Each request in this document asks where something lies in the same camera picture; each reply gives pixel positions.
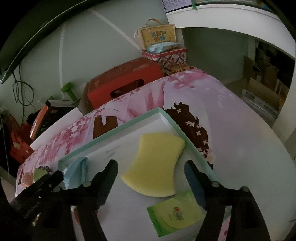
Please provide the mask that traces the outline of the light green cloth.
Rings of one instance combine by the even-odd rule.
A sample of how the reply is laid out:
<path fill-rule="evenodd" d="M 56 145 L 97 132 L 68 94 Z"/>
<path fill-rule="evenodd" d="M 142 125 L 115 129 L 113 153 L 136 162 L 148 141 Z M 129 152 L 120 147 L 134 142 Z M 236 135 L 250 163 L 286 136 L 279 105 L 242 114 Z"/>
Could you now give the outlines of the light green cloth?
<path fill-rule="evenodd" d="M 38 181 L 41 177 L 48 173 L 45 169 L 35 168 L 33 173 L 33 182 Z"/>

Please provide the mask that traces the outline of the light blue face mask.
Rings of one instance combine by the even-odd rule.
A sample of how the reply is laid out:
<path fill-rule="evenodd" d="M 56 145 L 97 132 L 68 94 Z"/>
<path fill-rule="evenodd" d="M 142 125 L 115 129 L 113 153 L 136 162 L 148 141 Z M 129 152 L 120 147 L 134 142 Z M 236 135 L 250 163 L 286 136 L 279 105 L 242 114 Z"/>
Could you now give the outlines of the light blue face mask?
<path fill-rule="evenodd" d="M 79 157 L 69 164 L 63 171 L 64 185 L 66 189 L 79 187 L 88 178 L 88 158 Z"/>

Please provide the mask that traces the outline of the green tissue pack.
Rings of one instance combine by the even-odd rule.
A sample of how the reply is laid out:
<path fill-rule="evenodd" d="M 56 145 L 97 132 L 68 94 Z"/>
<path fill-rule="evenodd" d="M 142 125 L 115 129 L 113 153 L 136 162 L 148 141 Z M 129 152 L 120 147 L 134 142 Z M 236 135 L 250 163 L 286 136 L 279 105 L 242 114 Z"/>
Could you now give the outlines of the green tissue pack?
<path fill-rule="evenodd" d="M 158 237 L 187 228 L 205 217 L 191 190 L 147 208 Z"/>

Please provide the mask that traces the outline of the yellow sponge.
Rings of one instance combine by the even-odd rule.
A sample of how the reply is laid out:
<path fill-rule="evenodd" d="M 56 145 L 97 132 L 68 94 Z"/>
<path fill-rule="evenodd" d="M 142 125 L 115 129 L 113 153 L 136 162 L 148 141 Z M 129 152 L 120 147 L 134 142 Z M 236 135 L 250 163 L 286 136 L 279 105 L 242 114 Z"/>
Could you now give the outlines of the yellow sponge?
<path fill-rule="evenodd" d="M 175 166 L 184 148 L 185 140 L 169 133 L 141 135 L 137 155 L 122 181 L 145 196 L 175 195 Z"/>

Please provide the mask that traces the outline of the pink white fuzzy cloth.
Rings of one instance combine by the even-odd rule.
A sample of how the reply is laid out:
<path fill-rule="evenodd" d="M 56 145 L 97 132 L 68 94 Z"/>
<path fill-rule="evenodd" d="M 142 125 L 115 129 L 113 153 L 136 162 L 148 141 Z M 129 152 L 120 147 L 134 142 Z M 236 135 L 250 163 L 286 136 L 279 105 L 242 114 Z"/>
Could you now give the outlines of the pink white fuzzy cloth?
<path fill-rule="evenodd" d="M 21 186 L 26 189 L 34 183 L 33 172 L 26 172 L 21 179 Z"/>

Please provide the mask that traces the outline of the red gift bag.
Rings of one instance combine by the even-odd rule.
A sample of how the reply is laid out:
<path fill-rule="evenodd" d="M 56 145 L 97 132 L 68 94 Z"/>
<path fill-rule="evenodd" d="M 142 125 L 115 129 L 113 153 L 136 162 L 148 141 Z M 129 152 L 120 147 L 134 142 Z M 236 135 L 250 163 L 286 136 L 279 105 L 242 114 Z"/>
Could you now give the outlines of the red gift bag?
<path fill-rule="evenodd" d="M 34 152 L 30 147 L 33 142 L 30 138 L 31 126 L 27 122 L 19 125 L 11 114 L 7 116 L 7 121 L 11 136 L 10 155 L 22 164 Z"/>

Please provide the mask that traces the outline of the white tray with teal rim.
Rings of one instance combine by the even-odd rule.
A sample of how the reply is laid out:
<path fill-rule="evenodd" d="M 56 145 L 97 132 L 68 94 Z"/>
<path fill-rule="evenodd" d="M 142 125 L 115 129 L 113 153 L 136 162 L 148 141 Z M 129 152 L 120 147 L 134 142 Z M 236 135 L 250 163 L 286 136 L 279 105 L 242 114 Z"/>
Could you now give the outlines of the white tray with teal rim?
<path fill-rule="evenodd" d="M 98 218 L 108 240 L 194 240 L 205 210 L 184 173 L 193 161 L 212 181 L 214 171 L 184 132 L 161 108 L 103 134 L 62 158 L 67 188 L 78 187 L 110 160 L 118 175 Z"/>

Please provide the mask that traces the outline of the pink cartoon print bedsheet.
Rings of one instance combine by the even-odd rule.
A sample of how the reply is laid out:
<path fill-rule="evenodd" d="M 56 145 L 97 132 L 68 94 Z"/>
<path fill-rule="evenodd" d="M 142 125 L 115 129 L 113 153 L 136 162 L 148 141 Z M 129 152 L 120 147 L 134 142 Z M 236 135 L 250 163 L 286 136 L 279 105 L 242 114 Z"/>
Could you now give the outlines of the pink cartoon print bedsheet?
<path fill-rule="evenodd" d="M 20 166 L 17 192 L 26 172 L 56 169 L 67 154 L 155 108 L 173 118 L 223 185 L 250 188 L 272 240 L 287 236 L 295 219 L 295 165 L 287 149 L 257 113 L 199 69 L 160 78 L 75 121 Z"/>

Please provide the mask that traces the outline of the white foam board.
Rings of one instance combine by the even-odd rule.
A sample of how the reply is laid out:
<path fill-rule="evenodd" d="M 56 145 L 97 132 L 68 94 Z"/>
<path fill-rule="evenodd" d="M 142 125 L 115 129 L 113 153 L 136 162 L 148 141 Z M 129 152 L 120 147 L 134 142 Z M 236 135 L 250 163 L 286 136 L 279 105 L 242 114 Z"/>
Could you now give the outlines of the white foam board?
<path fill-rule="evenodd" d="M 81 117 L 83 117 L 83 114 L 81 113 L 81 111 L 79 111 L 78 108 L 74 108 L 65 116 L 63 116 L 58 121 L 56 121 L 53 125 L 51 125 L 39 137 L 37 137 L 30 144 L 30 147 L 34 151 L 36 151 L 39 147 L 41 147 L 43 144 L 51 140 L 53 137 L 55 137 L 55 135 L 65 130 L 67 127 L 69 127 L 75 121 L 79 120 Z"/>

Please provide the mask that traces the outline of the green dumbbell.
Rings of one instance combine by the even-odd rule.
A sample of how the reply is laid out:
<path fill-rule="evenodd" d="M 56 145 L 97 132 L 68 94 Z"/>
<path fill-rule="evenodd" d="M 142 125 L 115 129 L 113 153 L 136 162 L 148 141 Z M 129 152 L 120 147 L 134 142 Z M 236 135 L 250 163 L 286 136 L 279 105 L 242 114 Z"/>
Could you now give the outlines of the green dumbbell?
<path fill-rule="evenodd" d="M 73 102 L 77 102 L 78 98 L 75 96 L 74 92 L 72 91 L 73 84 L 71 82 L 66 83 L 61 87 L 61 91 L 66 93 Z"/>

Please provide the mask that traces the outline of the red white patterned box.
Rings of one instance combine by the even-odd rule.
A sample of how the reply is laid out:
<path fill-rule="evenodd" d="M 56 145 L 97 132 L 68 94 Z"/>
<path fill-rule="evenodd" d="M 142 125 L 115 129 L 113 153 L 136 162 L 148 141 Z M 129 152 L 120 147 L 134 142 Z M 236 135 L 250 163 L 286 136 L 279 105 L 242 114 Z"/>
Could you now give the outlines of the red white patterned box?
<path fill-rule="evenodd" d="M 142 51 L 142 56 L 159 64 L 165 75 L 190 69 L 186 48 L 175 48 L 162 53 Z"/>

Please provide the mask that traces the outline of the blue wet wipes pack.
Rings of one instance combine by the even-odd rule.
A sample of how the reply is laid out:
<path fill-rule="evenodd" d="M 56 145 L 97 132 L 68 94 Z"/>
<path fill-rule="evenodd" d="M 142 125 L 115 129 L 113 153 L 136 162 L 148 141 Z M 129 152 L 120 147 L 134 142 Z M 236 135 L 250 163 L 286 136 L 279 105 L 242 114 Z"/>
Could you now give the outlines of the blue wet wipes pack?
<path fill-rule="evenodd" d="M 153 44 L 147 48 L 147 51 L 150 53 L 163 53 L 165 51 L 169 51 L 171 49 L 177 48 L 180 46 L 179 43 L 175 42 L 163 42 L 158 44 Z"/>

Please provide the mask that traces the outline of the black monitor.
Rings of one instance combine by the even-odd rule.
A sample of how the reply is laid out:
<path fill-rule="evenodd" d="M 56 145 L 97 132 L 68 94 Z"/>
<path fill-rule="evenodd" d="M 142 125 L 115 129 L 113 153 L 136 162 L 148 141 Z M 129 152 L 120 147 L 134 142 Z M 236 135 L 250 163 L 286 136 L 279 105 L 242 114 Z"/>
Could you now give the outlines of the black monitor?
<path fill-rule="evenodd" d="M 95 1 L 1 1 L 1 84 L 52 25 Z"/>

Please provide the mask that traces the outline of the white curved desk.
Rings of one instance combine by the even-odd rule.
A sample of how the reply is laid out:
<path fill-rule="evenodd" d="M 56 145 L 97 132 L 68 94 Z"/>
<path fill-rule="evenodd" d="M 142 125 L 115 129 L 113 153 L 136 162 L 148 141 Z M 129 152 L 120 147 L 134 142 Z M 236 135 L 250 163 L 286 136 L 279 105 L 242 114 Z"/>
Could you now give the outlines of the white curved desk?
<path fill-rule="evenodd" d="M 243 77 L 244 58 L 262 41 L 295 60 L 295 40 L 280 18 L 260 8 L 207 2 L 166 13 L 181 32 L 189 63 L 230 84 Z"/>

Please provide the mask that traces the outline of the lavender perforated basket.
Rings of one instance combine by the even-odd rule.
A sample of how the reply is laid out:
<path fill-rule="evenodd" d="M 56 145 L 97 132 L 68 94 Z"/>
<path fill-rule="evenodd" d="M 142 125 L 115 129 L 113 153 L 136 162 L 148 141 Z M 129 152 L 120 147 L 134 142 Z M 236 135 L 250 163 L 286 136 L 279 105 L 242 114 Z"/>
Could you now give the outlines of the lavender perforated basket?
<path fill-rule="evenodd" d="M 165 13 L 178 9 L 186 8 L 192 5 L 191 0 L 161 0 L 161 5 Z"/>

